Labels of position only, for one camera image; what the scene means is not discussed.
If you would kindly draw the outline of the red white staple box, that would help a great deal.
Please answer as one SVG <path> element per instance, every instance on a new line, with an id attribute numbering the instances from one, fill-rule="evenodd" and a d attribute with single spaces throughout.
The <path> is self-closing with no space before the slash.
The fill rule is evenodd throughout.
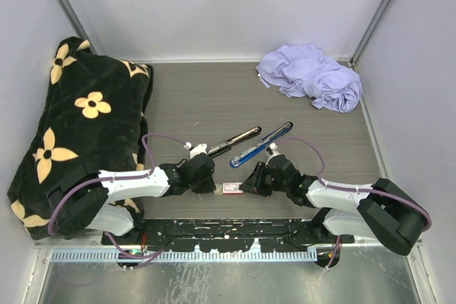
<path id="1" fill-rule="evenodd" d="M 238 195 L 244 192 L 240 189 L 241 182 L 227 182 L 223 184 L 217 184 L 214 194 L 218 195 Z"/>

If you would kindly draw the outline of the blue stapler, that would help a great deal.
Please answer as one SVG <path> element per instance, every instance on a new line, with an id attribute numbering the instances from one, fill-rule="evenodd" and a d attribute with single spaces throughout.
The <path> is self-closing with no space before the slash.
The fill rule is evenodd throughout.
<path id="1" fill-rule="evenodd" d="M 240 154 L 233 157 L 229 166 L 231 168 L 238 168 L 242 166 L 245 162 L 251 160 L 253 157 L 257 156 L 260 152 L 264 151 L 268 145 L 270 145 L 274 140 L 277 140 L 279 137 L 282 137 L 286 133 L 292 130 L 294 124 L 292 122 L 286 122 L 284 125 L 268 134 L 266 137 L 262 138 L 255 145 L 247 148 Z"/>

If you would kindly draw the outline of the black stapler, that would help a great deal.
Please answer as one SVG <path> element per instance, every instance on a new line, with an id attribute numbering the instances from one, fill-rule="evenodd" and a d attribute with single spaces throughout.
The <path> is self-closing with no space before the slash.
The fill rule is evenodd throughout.
<path id="1" fill-rule="evenodd" d="M 243 132 L 239 135 L 231 137 L 228 140 L 225 140 L 225 141 L 219 143 L 218 145 L 210 147 L 207 154 L 211 158 L 216 158 L 216 157 L 230 151 L 230 149 L 233 146 L 238 145 L 239 143 L 244 142 L 246 140 L 250 140 L 251 138 L 258 136 L 260 133 L 261 133 L 260 126 L 253 127 L 252 129 L 247 130 L 246 132 Z"/>

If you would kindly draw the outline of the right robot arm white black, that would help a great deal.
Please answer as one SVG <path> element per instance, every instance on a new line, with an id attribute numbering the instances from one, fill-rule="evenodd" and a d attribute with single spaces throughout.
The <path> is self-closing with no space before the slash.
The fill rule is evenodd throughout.
<path id="1" fill-rule="evenodd" d="M 259 196 L 283 192 L 298 206 L 318 209 L 312 232 L 322 243 L 367 237 L 406 256 L 431 224 L 426 210 L 388 179 L 361 186 L 328 182 L 300 173 L 282 154 L 258 163 L 240 189 Z"/>

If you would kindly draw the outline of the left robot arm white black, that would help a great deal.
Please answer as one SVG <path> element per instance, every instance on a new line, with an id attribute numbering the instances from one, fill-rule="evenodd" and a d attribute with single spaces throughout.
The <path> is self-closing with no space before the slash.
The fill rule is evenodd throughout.
<path id="1" fill-rule="evenodd" d="M 208 193 L 215 190 L 214 161 L 199 153 L 181 164 L 161 164 L 154 170 L 108 172 L 80 184 L 67 181 L 48 194 L 52 215 L 50 235 L 72 236 L 85 229 L 106 231 L 126 244 L 137 243 L 143 235 L 140 219 L 113 202 L 140 197 L 179 196 L 187 190 Z"/>

